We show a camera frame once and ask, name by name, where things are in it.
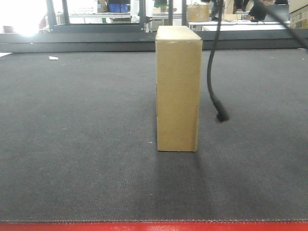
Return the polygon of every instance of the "white table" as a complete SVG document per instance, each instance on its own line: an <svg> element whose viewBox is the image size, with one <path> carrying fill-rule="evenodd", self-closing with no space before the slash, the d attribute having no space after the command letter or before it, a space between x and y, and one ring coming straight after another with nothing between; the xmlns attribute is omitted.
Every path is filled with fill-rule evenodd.
<svg viewBox="0 0 308 231"><path fill-rule="evenodd" d="M198 22L188 23L189 28L193 31L215 31L217 29L217 22ZM221 30L277 30L284 29L278 22L251 22L249 20L238 21L222 21Z"/></svg>

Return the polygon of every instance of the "blue container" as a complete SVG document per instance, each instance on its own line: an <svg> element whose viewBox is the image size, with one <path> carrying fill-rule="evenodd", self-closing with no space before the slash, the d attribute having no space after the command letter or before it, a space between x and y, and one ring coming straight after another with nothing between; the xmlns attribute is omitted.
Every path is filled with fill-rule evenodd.
<svg viewBox="0 0 308 231"><path fill-rule="evenodd" d="M108 4L109 12L112 13L125 13L128 12L127 4Z"/></svg>

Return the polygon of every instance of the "bright light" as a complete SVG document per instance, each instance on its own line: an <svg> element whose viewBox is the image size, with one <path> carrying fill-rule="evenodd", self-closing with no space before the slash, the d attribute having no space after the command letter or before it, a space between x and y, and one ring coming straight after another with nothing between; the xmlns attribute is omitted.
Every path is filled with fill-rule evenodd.
<svg viewBox="0 0 308 231"><path fill-rule="evenodd" d="M16 33L31 36L47 12L44 0L0 0L0 26L13 26Z"/></svg>

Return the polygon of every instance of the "black wire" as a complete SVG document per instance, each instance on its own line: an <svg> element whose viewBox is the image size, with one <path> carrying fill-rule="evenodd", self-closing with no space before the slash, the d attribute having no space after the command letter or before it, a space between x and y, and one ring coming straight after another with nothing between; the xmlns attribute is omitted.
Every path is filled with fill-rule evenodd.
<svg viewBox="0 0 308 231"><path fill-rule="evenodd" d="M269 10L268 7L266 7L260 0L254 0L254 4L260 8L263 8L266 12L266 14L269 14L272 18L277 20L283 27L289 32L289 34L301 45L303 48L305 48L308 51L308 43L301 38L295 30L292 30L284 21L275 13L273 13L271 10Z"/></svg>
<svg viewBox="0 0 308 231"><path fill-rule="evenodd" d="M229 120L229 114L213 92L212 81L211 81L211 72L212 72L213 58L214 58L215 50L216 50L219 35L220 35L220 26L221 26L222 11L223 11L223 1L224 0L218 0L217 30L216 30L216 35L215 35L215 39L214 39L214 42L213 42L213 47L212 47L210 57L208 59L208 64L207 64L207 88L208 88L208 92L210 94L211 100L213 102L213 105L215 106L216 110L218 111L218 114L216 115L216 119L220 123L222 123L224 121L228 121Z"/></svg>
<svg viewBox="0 0 308 231"><path fill-rule="evenodd" d="M217 30L216 30L216 34L215 34L215 39L213 41L213 46L212 46L212 49L211 49L210 57L208 59L207 74L206 74L207 78L206 79L207 79L207 88L208 88L208 92L209 92L210 98L211 98L211 100L213 102L213 105L215 106L215 108L218 111L217 119L218 119L219 122L223 122L223 121L229 120L229 115L228 115L228 112L223 107L222 103L215 96L213 88L212 88L212 80L211 80L211 78L212 78L211 77L211 74L212 74L212 63L213 63L213 59L214 59L215 50L217 48L217 43L218 43L219 35L220 35L220 27L221 27L221 20L222 20L222 11L223 11L223 2L224 2L224 0L217 0L217 1L218 1L218 24L217 24ZM267 7L260 0L254 0L254 4L256 6L259 6L259 7L263 8L266 13L268 13L271 17L273 17L280 24L282 24L285 27L285 29L289 32L289 34L303 48L305 48L308 51L308 44L307 44L307 42L303 38L301 38L296 33L295 30L292 30L287 24L285 24L283 22L283 20L279 16L274 14L271 10L267 9Z"/></svg>
<svg viewBox="0 0 308 231"><path fill-rule="evenodd" d="M220 35L220 27L221 27L221 19L222 19L222 10L223 10L223 0L218 0L218 24L217 24L217 30L215 34L215 39L213 41L213 46L211 49L210 57L208 59L207 63L207 89L210 94L211 100L216 100L216 96L214 95L213 88L212 88L212 80L211 80L211 75L212 75L212 63L215 55L215 50L217 48L218 44L218 39Z"/></svg>

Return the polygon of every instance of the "cardboard box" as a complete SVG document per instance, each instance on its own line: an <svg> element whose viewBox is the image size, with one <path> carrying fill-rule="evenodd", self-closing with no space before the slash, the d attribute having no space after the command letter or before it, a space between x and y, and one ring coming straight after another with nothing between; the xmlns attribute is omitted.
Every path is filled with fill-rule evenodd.
<svg viewBox="0 0 308 231"><path fill-rule="evenodd" d="M308 5L308 0L290 0L289 5L289 12L292 13Z"/></svg>
<svg viewBox="0 0 308 231"><path fill-rule="evenodd" d="M108 11L108 7L107 7L106 1L105 0L99 0L98 6L97 6L97 12L103 13L103 12L107 12L107 11Z"/></svg>
<svg viewBox="0 0 308 231"><path fill-rule="evenodd" d="M209 5L206 3L195 3L188 5L186 10L187 22L208 22Z"/></svg>
<svg viewBox="0 0 308 231"><path fill-rule="evenodd" d="M159 151L195 152L202 40L186 26L160 26L156 46Z"/></svg>
<svg viewBox="0 0 308 231"><path fill-rule="evenodd" d="M290 14L290 28L308 29L308 5Z"/></svg>

